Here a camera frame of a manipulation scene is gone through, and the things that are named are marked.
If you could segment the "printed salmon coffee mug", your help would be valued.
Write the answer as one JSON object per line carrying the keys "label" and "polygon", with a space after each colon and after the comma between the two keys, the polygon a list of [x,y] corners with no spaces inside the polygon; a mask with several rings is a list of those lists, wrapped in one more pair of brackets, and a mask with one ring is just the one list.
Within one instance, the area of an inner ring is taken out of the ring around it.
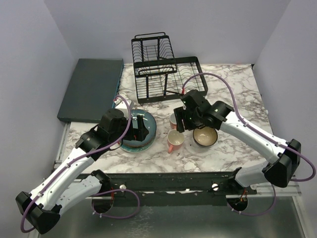
{"label": "printed salmon coffee mug", "polygon": [[172,129],[176,129],[177,127],[177,121],[176,121],[176,117],[175,117],[175,114],[172,113],[169,117],[169,123],[170,123],[170,127]]}

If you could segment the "plain pink mug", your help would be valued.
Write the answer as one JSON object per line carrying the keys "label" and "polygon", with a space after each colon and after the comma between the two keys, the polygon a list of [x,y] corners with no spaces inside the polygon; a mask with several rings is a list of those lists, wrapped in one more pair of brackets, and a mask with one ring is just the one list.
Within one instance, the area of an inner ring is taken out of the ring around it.
{"label": "plain pink mug", "polygon": [[179,150],[184,143],[184,135],[176,129],[172,129],[167,135],[168,153]]}

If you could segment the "black wire dish rack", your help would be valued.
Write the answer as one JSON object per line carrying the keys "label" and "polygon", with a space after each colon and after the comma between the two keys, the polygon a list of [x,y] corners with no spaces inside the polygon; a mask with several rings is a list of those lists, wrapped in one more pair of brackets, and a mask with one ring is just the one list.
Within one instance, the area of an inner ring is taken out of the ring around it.
{"label": "black wire dish rack", "polygon": [[137,101],[141,105],[179,99],[183,83],[202,72],[196,56],[174,56],[164,32],[135,35],[131,46]]}

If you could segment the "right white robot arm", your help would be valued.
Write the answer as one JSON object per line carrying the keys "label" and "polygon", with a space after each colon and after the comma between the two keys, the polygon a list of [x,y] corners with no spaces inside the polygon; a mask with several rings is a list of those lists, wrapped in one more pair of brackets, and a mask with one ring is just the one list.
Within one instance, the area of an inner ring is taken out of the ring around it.
{"label": "right white robot arm", "polygon": [[174,109],[176,129],[186,130],[214,128],[241,140],[260,153],[265,162],[247,168],[237,168],[228,181],[228,189],[239,194],[246,187],[269,182],[277,187],[287,187],[300,164],[297,155],[301,151],[299,141],[286,141],[238,118],[235,109],[223,101],[210,104],[198,90],[191,90],[181,98],[182,107]]}

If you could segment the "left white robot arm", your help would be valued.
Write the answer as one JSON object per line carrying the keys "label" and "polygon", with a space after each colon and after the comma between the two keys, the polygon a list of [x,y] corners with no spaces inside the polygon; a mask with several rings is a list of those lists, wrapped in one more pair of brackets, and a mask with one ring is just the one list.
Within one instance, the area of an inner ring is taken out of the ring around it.
{"label": "left white robot arm", "polygon": [[143,141],[148,134],[143,115],[125,115],[119,109],[109,109],[99,124],[80,136],[67,159],[45,181],[30,192],[17,195],[22,220],[45,234],[79,201],[111,193],[110,178],[101,170],[91,172],[78,184],[73,181],[113,145],[124,140]]}

